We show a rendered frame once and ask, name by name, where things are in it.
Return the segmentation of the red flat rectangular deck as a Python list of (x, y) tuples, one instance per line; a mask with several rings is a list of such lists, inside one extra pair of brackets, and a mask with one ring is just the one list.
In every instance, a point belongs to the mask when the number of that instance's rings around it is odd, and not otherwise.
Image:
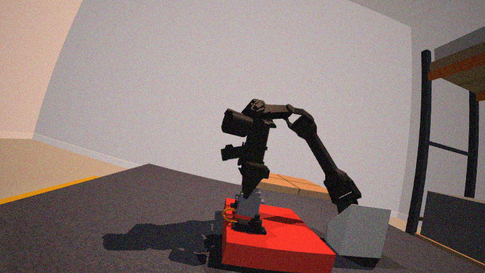
[(332, 273), (336, 254), (291, 209), (260, 204), (255, 217), (223, 217), (222, 264), (297, 273)]

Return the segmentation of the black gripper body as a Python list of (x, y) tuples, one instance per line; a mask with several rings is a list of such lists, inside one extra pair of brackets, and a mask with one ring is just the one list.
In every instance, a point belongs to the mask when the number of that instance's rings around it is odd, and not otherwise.
[(256, 176), (259, 178), (268, 179), (270, 171), (263, 162), (265, 151), (268, 150), (267, 143), (246, 139), (245, 145), (245, 160), (238, 159), (237, 165), (241, 165), (241, 173), (243, 175)]

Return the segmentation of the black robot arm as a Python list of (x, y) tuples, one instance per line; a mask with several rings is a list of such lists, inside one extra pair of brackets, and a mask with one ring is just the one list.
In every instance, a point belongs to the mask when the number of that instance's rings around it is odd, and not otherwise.
[[(293, 113), (301, 116), (292, 124), (288, 117)], [(335, 165), (324, 144), (319, 139), (314, 117), (306, 110), (296, 108), (290, 104), (265, 104), (264, 100), (252, 99), (241, 113), (228, 108), (224, 112), (221, 129), (224, 133), (239, 137), (247, 136), (247, 139), (267, 143), (270, 128), (277, 127), (273, 119), (285, 120), (287, 126), (297, 136), (305, 139), (325, 173), (323, 182), (329, 192), (332, 203), (337, 205), (338, 214), (351, 204), (358, 205), (357, 199), (362, 198), (361, 192), (353, 180)], [(244, 142), (240, 147), (233, 147), (232, 144), (226, 145), (220, 151), (223, 161), (235, 158), (239, 158), (241, 161), (245, 160)]]

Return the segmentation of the grey micro servo with orange cable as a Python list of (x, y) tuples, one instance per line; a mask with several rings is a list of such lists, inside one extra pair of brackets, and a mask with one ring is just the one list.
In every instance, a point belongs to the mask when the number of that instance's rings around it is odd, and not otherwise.
[(222, 212), (224, 219), (231, 222), (231, 223), (237, 222), (237, 221), (232, 221), (232, 220), (228, 219), (225, 216), (226, 211), (233, 210), (233, 211), (236, 212), (237, 215), (243, 215), (243, 216), (247, 216), (247, 217), (255, 217), (255, 214), (259, 213), (260, 204), (265, 204), (264, 199), (262, 199), (262, 197), (261, 197), (261, 192), (259, 191), (259, 187), (257, 187), (257, 186), (253, 190), (252, 194), (249, 196), (248, 199), (243, 199), (243, 192), (242, 191), (240, 191), (239, 195), (235, 194), (235, 199), (238, 200), (237, 208), (236, 209), (226, 208)]

